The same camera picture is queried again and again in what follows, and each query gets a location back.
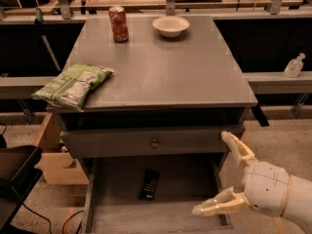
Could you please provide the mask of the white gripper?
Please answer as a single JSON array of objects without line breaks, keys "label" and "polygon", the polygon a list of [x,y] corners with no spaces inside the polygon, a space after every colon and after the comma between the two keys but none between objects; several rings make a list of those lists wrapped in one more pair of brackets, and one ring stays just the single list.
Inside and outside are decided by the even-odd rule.
[{"label": "white gripper", "polygon": [[244,169],[244,193],[228,187],[213,198],[193,207],[199,216],[234,214],[251,205],[251,210],[263,215],[279,216],[285,206],[289,188],[289,173],[267,162],[258,162],[252,150],[227,131],[221,138],[233,153],[237,167]]}]

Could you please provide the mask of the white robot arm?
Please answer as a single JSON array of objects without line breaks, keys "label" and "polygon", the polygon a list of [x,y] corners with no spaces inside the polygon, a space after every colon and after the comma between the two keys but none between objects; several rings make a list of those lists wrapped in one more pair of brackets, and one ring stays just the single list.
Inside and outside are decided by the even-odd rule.
[{"label": "white robot arm", "polygon": [[238,192],[231,186],[196,205],[199,216],[233,214],[242,209],[282,217],[312,234],[312,181],[289,174],[284,168],[258,161],[254,153],[232,133],[223,131],[222,140],[234,156],[242,178]]}]

